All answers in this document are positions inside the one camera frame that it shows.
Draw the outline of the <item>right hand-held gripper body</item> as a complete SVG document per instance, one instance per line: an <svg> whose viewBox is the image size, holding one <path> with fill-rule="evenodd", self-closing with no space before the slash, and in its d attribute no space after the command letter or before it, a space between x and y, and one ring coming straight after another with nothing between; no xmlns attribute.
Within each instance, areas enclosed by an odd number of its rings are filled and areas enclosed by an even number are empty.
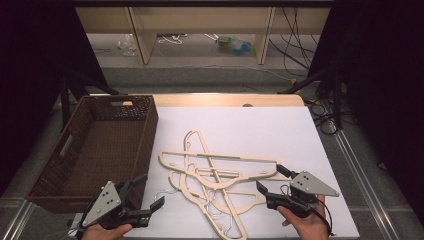
<svg viewBox="0 0 424 240"><path fill-rule="evenodd" d="M308 217L318 206L318 195L338 197L339 192L330 187L308 171L297 173L294 179L289 179L288 194L274 193L276 199L266 199L269 209L276 210L278 206L288 208L300 218Z"/></svg>

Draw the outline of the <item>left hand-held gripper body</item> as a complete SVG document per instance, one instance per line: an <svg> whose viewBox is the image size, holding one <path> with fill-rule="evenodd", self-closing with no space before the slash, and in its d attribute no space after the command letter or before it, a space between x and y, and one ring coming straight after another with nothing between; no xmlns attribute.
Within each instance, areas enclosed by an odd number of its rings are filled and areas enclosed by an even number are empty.
<svg viewBox="0 0 424 240"><path fill-rule="evenodd" d="M95 224L106 230L125 224L130 224L133 228L147 227L152 211L130 209L128 192L133 185L133 181L119 184L108 181L83 214L79 229L85 230Z"/></svg>

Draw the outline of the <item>beige plastic clothes hanger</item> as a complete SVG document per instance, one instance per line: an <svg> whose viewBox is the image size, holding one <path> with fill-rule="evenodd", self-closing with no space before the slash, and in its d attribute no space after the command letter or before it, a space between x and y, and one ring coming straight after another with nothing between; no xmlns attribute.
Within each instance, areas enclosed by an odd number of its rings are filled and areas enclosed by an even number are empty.
<svg viewBox="0 0 424 240"><path fill-rule="evenodd" d="M164 194L180 192L206 216L215 218L225 214L235 218L254 206L265 203L264 198L255 190L238 191L237 184L256 180L287 180L287 177L278 177L276 171L243 175L240 171L218 168L194 168L184 171L170 168L167 179L171 189L159 190L154 195L155 200Z"/></svg>
<svg viewBox="0 0 424 240"><path fill-rule="evenodd" d="M214 190L273 177L280 163L278 159L171 150L160 151L158 160L164 168L195 178Z"/></svg>
<svg viewBox="0 0 424 240"><path fill-rule="evenodd" d="M214 182L210 182L209 180L204 179L202 171L197 168L196 164L189 161L189 158L192 155L192 153L189 151L190 138L193 135L198 136L201 147L203 149L201 154L206 158L209 164L209 166L206 168L206 172L215 179ZM184 137L183 156L184 170L180 175L180 191L183 193L183 195L200 208L203 215L207 218L214 231L222 240L247 240L247 232L239 218L238 211L230 199L224 182L222 182L224 171L215 167L213 157L209 154L207 144L200 131L192 130L186 134ZM200 201L200 195L196 195L188 189L186 184L186 179L188 176L195 178L201 185L205 197L204 202ZM226 230L221 229L215 222L214 215L209 212L210 205L212 205L220 213L226 214L230 217L230 225Z"/></svg>

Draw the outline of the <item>brown wicker basket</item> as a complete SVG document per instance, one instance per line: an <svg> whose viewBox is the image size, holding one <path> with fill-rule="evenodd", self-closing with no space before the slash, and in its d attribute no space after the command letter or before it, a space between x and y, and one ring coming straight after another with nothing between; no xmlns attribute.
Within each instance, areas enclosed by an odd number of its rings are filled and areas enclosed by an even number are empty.
<svg viewBox="0 0 424 240"><path fill-rule="evenodd" d="M149 171L157 124L151 95L81 98L27 199L52 213L84 211L106 182Z"/></svg>

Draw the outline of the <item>person's left hand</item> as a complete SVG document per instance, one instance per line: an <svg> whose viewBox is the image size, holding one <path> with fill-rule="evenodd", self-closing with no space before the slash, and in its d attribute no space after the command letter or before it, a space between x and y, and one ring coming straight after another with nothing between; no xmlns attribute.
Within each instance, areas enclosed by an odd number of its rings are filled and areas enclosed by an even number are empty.
<svg viewBox="0 0 424 240"><path fill-rule="evenodd" d="M111 230L104 229L101 225L96 224L86 229L81 240L125 240L124 235L132 229L131 224L120 225Z"/></svg>

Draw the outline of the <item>person's right hand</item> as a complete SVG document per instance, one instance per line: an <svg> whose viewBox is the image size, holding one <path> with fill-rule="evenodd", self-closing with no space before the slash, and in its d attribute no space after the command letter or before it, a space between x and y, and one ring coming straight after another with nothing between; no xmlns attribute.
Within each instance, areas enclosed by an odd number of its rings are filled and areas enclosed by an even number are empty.
<svg viewBox="0 0 424 240"><path fill-rule="evenodd" d="M292 225L302 240L329 240L328 228L323 221L325 197L318 195L317 198L320 201L319 206L315 208L317 214L313 213L306 218L297 217L283 206L277 208L277 211L285 218L282 225L284 227Z"/></svg>

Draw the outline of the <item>white table sheet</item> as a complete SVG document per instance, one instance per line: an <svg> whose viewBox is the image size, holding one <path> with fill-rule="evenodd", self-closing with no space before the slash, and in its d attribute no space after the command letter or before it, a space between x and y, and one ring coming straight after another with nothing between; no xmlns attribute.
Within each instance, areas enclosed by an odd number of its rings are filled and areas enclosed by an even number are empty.
<svg viewBox="0 0 424 240"><path fill-rule="evenodd" d="M184 151L184 137L189 131L200 131L209 153L278 159L279 164L297 173L308 171L339 192L338 197L325 196L332 224L332 240L350 240L359 236L339 184L333 173L323 145L305 107L161 107L152 150L148 180L142 205L148 207L154 195L171 189L169 169L159 160L160 151ZM190 138L189 151L202 152L197 135ZM257 190L259 181L272 193L287 188L287 180L256 180L236 185L238 191ZM164 194L165 204L156 211L146 228L127 233L127 240L222 240L203 215L200 208L180 192ZM239 218L247 232L247 240L295 239L298 234L291 226L282 225L283 217L264 204L254 206ZM214 218L223 230L230 217Z"/></svg>

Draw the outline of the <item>black metal stand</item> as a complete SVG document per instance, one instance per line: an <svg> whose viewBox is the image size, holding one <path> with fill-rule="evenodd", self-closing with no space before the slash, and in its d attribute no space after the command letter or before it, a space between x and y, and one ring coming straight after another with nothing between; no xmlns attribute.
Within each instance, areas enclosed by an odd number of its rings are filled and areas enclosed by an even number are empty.
<svg viewBox="0 0 424 240"><path fill-rule="evenodd" d="M302 88L312 84L314 81L320 80L321 83L316 90L316 96L319 99L322 99L325 92L333 93L333 106L330 116L334 121L336 129L341 130L342 79L343 74L338 67L328 66L316 73L313 73L305 80L293 85L289 89L283 90L282 94L294 94Z"/></svg>
<svg viewBox="0 0 424 240"><path fill-rule="evenodd" d="M89 95L89 92L86 89L87 86L94 86L95 88L110 95L119 95L119 92L110 88L105 81L101 82L95 80L80 71L66 71L60 81L62 128L66 127L71 118L69 95L72 94L75 99L79 101L82 97Z"/></svg>

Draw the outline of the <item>black curtain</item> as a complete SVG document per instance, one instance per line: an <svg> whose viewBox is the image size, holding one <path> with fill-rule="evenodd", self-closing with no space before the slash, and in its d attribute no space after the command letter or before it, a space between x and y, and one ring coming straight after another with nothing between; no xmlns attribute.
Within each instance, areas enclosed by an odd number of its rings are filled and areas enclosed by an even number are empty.
<svg viewBox="0 0 424 240"><path fill-rule="evenodd" d="M0 195L75 74L106 82L74 6L0 0Z"/></svg>
<svg viewBox="0 0 424 240"><path fill-rule="evenodd" d="M331 0L310 69L342 67L354 115L424 225L424 0Z"/></svg>

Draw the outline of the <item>colourful plastic bag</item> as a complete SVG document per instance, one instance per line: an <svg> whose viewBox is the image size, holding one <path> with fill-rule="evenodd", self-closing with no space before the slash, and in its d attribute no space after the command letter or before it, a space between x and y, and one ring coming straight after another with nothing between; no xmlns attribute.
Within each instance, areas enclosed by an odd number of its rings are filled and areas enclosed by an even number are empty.
<svg viewBox="0 0 424 240"><path fill-rule="evenodd" d="M218 46L222 50L231 52L235 56L239 56L244 53L255 55L256 51L249 42L236 39L229 36L219 36L216 40Z"/></svg>

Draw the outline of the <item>clear plastic bag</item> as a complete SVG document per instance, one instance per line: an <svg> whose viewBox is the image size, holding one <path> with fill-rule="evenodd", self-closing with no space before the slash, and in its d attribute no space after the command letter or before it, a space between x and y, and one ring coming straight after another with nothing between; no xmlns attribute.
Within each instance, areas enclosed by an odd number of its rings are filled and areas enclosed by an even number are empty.
<svg viewBox="0 0 424 240"><path fill-rule="evenodd" d="M117 43L118 49L124 56L134 57L137 56L137 47L134 42L132 34L126 34Z"/></svg>

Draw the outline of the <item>metal floor rail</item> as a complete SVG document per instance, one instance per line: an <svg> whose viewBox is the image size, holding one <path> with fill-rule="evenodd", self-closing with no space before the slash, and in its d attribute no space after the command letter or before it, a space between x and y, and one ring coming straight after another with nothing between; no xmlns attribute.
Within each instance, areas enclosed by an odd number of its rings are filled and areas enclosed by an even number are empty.
<svg viewBox="0 0 424 240"><path fill-rule="evenodd" d="M393 221L385 210L382 201L377 196L369 178L362 168L351 144L349 143L343 130L338 130L335 134L338 145L344 155L345 160L353 174L353 177L367 203L383 238L385 240L400 240L394 227Z"/></svg>
<svg viewBox="0 0 424 240"><path fill-rule="evenodd" d="M0 235L0 240L19 240L34 209L35 205L28 200L19 203L17 212L9 221L5 232Z"/></svg>

